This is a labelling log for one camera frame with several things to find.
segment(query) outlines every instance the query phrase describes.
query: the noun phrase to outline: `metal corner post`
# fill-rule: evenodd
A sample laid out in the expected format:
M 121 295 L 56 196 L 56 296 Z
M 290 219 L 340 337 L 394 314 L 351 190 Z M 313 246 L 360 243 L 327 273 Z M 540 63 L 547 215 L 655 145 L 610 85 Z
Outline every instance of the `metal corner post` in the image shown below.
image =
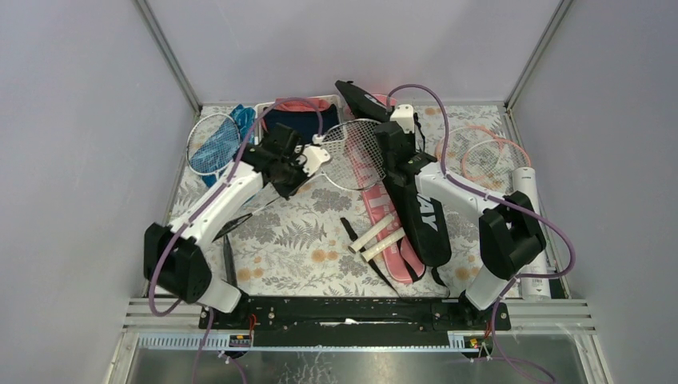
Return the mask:
M 516 86 L 513 87 L 513 90 L 511 90 L 511 93 L 505 100 L 507 110 L 512 110 L 516 105 L 516 102 L 520 98 L 520 93 L 525 88 L 525 84 L 532 77 L 537 63 L 540 61 L 541 56 L 546 50 L 546 47 L 553 39 L 553 35 L 556 33 L 560 23 L 563 21 L 565 15 L 568 13 L 568 10 L 574 2 L 575 0 L 560 0 L 560 3 L 558 3 L 558 7 L 556 7 L 556 10 L 553 12 L 553 16 L 548 21 L 546 29 L 544 29 L 544 33 L 541 35 L 539 42 L 536 44 L 532 55 L 530 55 L 523 72 L 520 74 Z
M 193 112 L 196 115 L 199 115 L 200 101 L 197 99 L 197 95 L 195 94 L 193 87 L 190 85 L 188 78 L 186 78 L 184 71 L 181 69 L 177 57 L 174 56 L 174 52 L 172 51 L 170 44 L 167 42 L 165 34 L 162 33 L 162 28 L 160 27 L 160 24 L 158 24 L 158 20 L 155 18 L 153 10 L 151 9 L 148 1 L 147 0 L 133 0 L 133 1 L 134 4 L 137 6 L 137 9 L 139 10 L 139 14 L 142 16 L 144 23 L 149 28 L 149 32 L 151 36 L 153 36 L 155 44 L 158 46 L 158 49 L 162 53 L 162 57 L 167 62 L 169 70 L 172 71 L 174 78 L 177 79 L 177 83 L 181 88 L 181 92 L 184 93 L 184 96 L 191 105 Z

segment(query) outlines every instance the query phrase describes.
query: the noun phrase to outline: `white handle grip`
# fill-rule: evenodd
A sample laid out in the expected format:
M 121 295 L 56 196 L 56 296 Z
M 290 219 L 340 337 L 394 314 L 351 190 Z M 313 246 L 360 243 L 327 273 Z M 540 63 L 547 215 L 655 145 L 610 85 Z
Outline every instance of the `white handle grip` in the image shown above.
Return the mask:
M 535 170 L 529 167 L 517 168 L 513 171 L 513 189 L 526 194 L 536 214 L 539 210 L 539 194 L 536 191 Z M 546 253 L 541 252 L 534 261 L 525 266 L 521 273 L 547 274 Z M 551 286 L 545 278 L 523 278 L 520 280 L 521 296 L 524 299 L 543 300 L 551 298 Z
M 393 216 L 392 214 L 387 214 L 386 216 L 384 216 L 383 219 L 381 219 L 377 224 L 375 224 L 372 228 L 365 232 L 365 234 L 356 239 L 356 241 L 349 246 L 349 250 L 353 253 L 358 252 L 360 248 L 362 248 L 365 244 L 372 240 L 372 238 L 377 236 L 377 234 L 381 232 L 384 228 L 386 228 L 386 226 L 390 224 L 394 219 L 395 216 Z
M 400 228 L 399 230 L 393 232 L 392 234 L 386 236 L 383 240 L 378 242 L 375 246 L 372 248 L 366 250 L 365 252 L 362 253 L 363 259 L 368 262 L 372 260 L 373 257 L 377 256 L 379 253 L 381 253 L 383 250 L 388 248 L 391 244 L 397 242 L 398 240 L 402 239 L 405 236 L 405 230 Z

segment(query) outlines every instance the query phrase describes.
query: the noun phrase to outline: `gray panel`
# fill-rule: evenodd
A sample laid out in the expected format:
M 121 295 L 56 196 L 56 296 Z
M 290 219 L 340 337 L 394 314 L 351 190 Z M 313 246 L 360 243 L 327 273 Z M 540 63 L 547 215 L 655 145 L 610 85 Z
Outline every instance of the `gray panel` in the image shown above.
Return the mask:
M 575 2 L 514 110 L 618 383 L 676 381 L 676 36 L 675 0 Z
M 559 0 L 152 0 L 198 98 L 262 102 L 406 82 L 453 101 L 505 100 Z M 406 90 L 399 98 L 428 99 Z
M 585 382 L 573 342 L 565 336 L 501 337 L 509 356 L 541 364 L 560 384 Z M 195 351 L 139 349 L 129 384 L 185 384 L 190 381 Z M 238 361 L 248 382 L 273 383 L 524 383 L 505 362 L 451 363 L 461 354 L 437 352 L 249 352 Z M 241 382 L 237 368 L 214 352 L 202 355 L 197 382 Z
M 101 382 L 193 113 L 132 1 L 0 4 L 0 382 Z

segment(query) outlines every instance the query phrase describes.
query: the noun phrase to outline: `blue cloth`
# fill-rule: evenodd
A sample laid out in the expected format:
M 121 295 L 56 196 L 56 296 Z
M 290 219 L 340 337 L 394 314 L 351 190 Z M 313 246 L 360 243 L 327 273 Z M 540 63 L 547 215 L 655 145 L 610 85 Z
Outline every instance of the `blue cloth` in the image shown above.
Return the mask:
M 241 140 L 247 134 L 247 130 L 254 124 L 255 114 L 257 113 L 253 108 L 245 108 L 242 104 L 236 106 L 229 116 L 233 119 L 240 132 L 240 140 L 237 140 L 232 133 L 233 123 L 230 120 L 225 120 L 217 132 L 209 137 L 205 144 L 190 159 L 191 166 L 195 170 L 209 173 L 222 168 L 226 163 L 233 160 L 233 156 L 240 147 Z M 221 147 L 224 142 L 226 142 L 226 150 L 223 150 Z M 254 135 L 249 138 L 249 142 L 254 142 Z M 214 174 L 201 176 L 201 178 L 208 187 L 213 186 L 217 182 L 217 176 Z
M 254 124 L 254 119 L 257 115 L 257 111 L 254 108 L 245 108 L 242 104 L 238 104 L 230 113 L 230 117 L 233 118 L 237 124 L 237 128 L 240 130 L 240 139 L 245 138 L 247 130 Z M 254 133 L 249 137 L 249 142 L 254 143 Z

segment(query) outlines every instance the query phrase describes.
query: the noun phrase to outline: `racket handle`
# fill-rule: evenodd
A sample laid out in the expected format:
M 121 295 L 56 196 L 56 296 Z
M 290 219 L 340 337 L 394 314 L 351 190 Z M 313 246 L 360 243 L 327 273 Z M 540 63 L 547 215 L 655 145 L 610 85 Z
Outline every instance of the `racket handle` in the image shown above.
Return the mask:
M 379 232 L 381 232 L 388 224 L 390 224 L 395 219 L 395 216 L 392 214 L 387 214 L 381 219 L 377 224 L 370 228 L 365 234 L 360 236 L 355 242 L 349 246 L 349 250 L 352 253 L 358 252 L 365 244 L 372 240 Z
M 539 195 L 536 192 L 535 170 L 528 166 L 517 168 L 513 171 L 513 189 L 527 195 L 532 203 L 536 214 L 540 214 Z M 529 263 L 521 273 L 547 274 L 546 252 L 541 252 Z M 545 278 L 522 278 L 520 280 L 520 292 L 524 299 L 545 300 L 551 298 L 551 286 Z
M 362 253 L 363 259 L 368 262 L 372 260 L 375 256 L 380 254 L 383 250 L 391 246 L 391 244 L 397 242 L 398 240 L 402 239 L 405 236 L 405 230 L 402 228 L 398 229 L 397 231 L 393 232 L 392 234 L 386 236 L 383 240 L 378 242 L 375 246 L 372 248 L 366 250 L 365 252 Z

